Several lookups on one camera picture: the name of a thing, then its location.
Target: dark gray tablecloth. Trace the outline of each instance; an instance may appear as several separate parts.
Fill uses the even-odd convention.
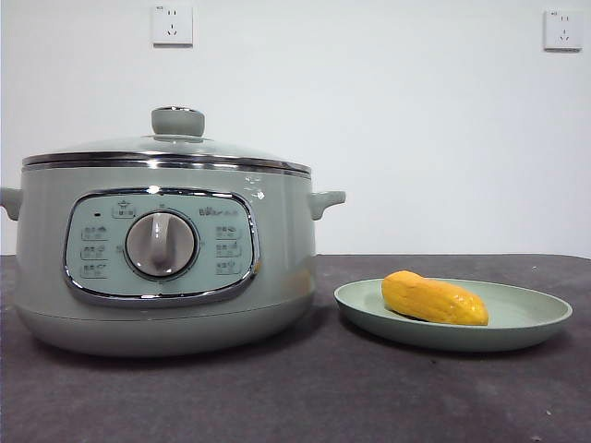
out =
[[[129,360],[34,340],[2,262],[2,442],[589,442],[591,261],[563,256],[320,256],[313,308],[265,341]],[[550,341],[443,353],[385,341],[339,315],[332,293],[406,268],[496,281],[568,301]]]

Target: pot handle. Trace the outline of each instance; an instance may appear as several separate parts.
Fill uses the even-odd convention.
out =
[[[20,204],[22,203],[22,191],[12,187],[0,188],[0,206],[2,206],[10,220],[18,220]]]
[[[308,205],[312,211],[312,220],[320,220],[324,210],[345,201],[344,191],[316,192],[308,195]]]

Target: green plate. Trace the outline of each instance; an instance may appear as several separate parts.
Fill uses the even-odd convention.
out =
[[[385,339],[444,351],[493,352],[532,346],[559,332],[573,313],[560,298],[530,289],[485,281],[433,280],[477,293],[487,306],[488,325],[430,323],[396,314],[384,304],[382,279],[346,284],[334,297],[344,315],[361,329]]]

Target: control panel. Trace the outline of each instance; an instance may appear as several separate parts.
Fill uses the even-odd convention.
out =
[[[153,298],[216,294],[254,275],[256,225],[244,199],[194,189],[115,189],[70,215],[65,270],[87,293]]]

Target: pot base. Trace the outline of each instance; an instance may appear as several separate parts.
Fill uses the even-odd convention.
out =
[[[202,353],[262,339],[298,320],[312,294],[279,305],[218,316],[165,320],[87,320],[46,316],[17,306],[35,337],[79,353],[159,357]]]

